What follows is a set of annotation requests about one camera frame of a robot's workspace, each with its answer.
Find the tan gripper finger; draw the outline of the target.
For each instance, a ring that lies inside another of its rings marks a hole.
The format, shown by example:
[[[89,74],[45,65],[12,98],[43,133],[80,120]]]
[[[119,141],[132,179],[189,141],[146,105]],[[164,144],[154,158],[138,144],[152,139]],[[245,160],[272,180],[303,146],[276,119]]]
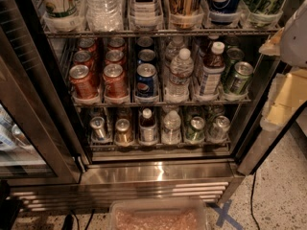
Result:
[[[260,48],[259,53],[266,56],[280,56],[280,40],[284,29],[279,29],[272,37],[270,37]]]
[[[262,110],[260,127],[266,131],[279,130],[306,101],[306,69],[296,68],[285,75],[277,74]]]

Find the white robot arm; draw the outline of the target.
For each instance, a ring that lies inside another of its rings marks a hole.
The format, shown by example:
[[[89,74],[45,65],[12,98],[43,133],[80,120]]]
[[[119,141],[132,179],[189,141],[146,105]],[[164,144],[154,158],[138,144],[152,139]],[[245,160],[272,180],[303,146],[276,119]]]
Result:
[[[276,131],[307,101],[307,0],[259,52],[278,56],[294,67],[290,73],[277,74],[273,79],[262,110],[261,128]]]

